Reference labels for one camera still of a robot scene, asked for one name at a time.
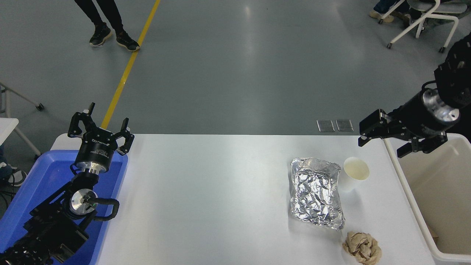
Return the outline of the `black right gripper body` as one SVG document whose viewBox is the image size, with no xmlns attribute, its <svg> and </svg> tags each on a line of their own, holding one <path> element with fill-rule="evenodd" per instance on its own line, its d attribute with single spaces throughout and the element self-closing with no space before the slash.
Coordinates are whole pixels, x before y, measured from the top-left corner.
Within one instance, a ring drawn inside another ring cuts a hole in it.
<svg viewBox="0 0 471 265">
<path fill-rule="evenodd" d="M 399 120 L 412 134 L 430 138 L 452 126 L 452 107 L 447 105 L 438 92 L 419 92 L 402 106 L 394 109 L 391 116 Z"/>
</svg>

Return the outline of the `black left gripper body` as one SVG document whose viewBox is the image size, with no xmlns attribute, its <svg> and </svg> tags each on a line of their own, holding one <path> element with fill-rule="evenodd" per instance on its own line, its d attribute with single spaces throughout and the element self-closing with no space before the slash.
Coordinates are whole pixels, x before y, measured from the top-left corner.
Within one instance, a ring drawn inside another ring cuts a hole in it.
<svg viewBox="0 0 471 265">
<path fill-rule="evenodd" d="M 82 171 L 108 171 L 117 149 L 113 133 L 102 128 L 84 133 L 75 166 Z"/>
</svg>

